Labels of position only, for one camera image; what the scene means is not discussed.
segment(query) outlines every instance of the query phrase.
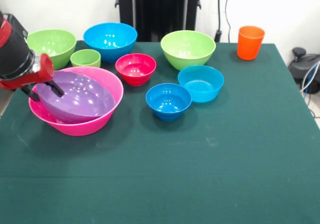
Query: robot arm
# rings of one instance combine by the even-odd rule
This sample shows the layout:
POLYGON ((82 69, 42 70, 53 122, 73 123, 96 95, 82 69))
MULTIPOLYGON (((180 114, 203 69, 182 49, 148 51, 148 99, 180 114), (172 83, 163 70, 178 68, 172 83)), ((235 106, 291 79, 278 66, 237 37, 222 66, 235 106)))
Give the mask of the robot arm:
POLYGON ((53 81, 54 67, 45 53, 37 55, 29 49, 28 33, 12 14, 0 11, 0 88, 18 88, 34 101, 39 96, 31 84, 45 83, 59 97, 63 90, 53 81))

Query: light green bowl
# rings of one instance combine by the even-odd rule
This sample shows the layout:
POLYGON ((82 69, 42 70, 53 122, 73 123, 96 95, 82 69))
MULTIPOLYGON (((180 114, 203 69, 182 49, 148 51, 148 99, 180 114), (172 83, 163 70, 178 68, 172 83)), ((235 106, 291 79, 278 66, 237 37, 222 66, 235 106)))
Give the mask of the light green bowl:
POLYGON ((204 65, 216 49, 215 41, 195 30, 178 30, 165 35, 161 48, 166 59, 176 69, 204 65))
POLYGON ((101 66, 101 55, 96 50, 83 49, 73 53, 70 57, 73 67, 95 67, 101 66))
POLYGON ((77 39, 69 31, 61 29, 40 30, 27 37, 30 49, 37 54, 46 53, 55 70, 64 68, 76 48, 77 39))

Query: red bowl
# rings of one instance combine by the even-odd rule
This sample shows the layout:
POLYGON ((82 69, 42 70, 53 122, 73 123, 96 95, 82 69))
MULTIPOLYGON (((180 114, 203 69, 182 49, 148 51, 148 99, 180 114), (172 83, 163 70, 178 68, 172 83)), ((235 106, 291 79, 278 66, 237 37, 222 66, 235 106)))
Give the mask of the red bowl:
POLYGON ((155 72, 156 67, 156 60, 142 53, 124 55, 115 63, 115 69, 123 80, 134 87, 145 84, 155 72))

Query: light blue bowl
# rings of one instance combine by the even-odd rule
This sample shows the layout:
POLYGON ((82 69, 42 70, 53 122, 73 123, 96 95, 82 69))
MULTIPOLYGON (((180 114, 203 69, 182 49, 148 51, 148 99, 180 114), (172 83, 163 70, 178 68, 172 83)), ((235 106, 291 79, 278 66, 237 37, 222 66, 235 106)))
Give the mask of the light blue bowl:
POLYGON ((195 103, 206 103, 215 99, 225 79, 220 71, 207 65, 193 65, 178 74, 179 84, 185 87, 195 103))
POLYGON ((145 95, 146 103, 162 121, 171 122, 179 118, 191 104, 190 93, 173 83, 155 85, 145 95))
POLYGON ((114 63, 131 52, 137 37, 136 29, 130 25, 107 22, 90 27, 85 31, 83 40, 100 53, 103 62, 114 63))

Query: bowl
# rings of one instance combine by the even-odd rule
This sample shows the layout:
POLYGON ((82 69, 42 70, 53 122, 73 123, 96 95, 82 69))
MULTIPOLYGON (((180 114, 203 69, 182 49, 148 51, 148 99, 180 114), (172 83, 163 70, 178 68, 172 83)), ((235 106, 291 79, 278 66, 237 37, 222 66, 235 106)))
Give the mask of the bowl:
POLYGON ((148 106, 162 121, 171 122, 179 118, 190 106, 191 95, 178 84, 155 85, 145 95, 148 106))
POLYGON ((157 63, 151 56, 142 53, 127 54, 115 63, 115 69, 129 85, 144 85, 155 72, 157 63))
POLYGON ((73 67, 96 67, 101 66, 101 55, 96 50, 83 49, 73 53, 70 57, 73 67))
POLYGON ((36 53, 46 53, 55 70, 64 68, 76 48, 77 39, 69 31, 61 29, 40 30, 27 37, 30 49, 36 53))
POLYGON ((107 22, 90 27, 83 35, 84 42, 101 54, 101 60, 114 63, 131 52, 138 33, 130 25, 107 22))
POLYGON ((165 35, 161 48, 168 62, 177 70, 204 65, 216 49, 215 41, 195 30, 178 30, 165 35))
POLYGON ((207 65, 194 65, 181 70, 179 84, 185 87, 196 103, 210 102, 217 97, 225 79, 220 71, 207 65))
POLYGON ((36 90, 47 111, 66 124, 89 122, 115 105, 109 90, 95 80, 70 71, 55 71, 54 82, 64 91, 58 97, 51 87, 37 84, 36 90))
POLYGON ((99 131, 107 124, 109 118, 112 116, 122 100, 124 88, 121 80, 108 70, 92 66, 70 67, 64 69, 63 71, 86 75, 87 77, 100 83, 104 88, 110 91, 114 100, 114 107, 108 113, 98 117, 97 119, 78 124, 65 124, 61 122, 49 114, 41 101, 35 102, 29 98, 28 102, 31 111, 40 120, 48 123, 61 133, 69 136, 86 136, 99 131))

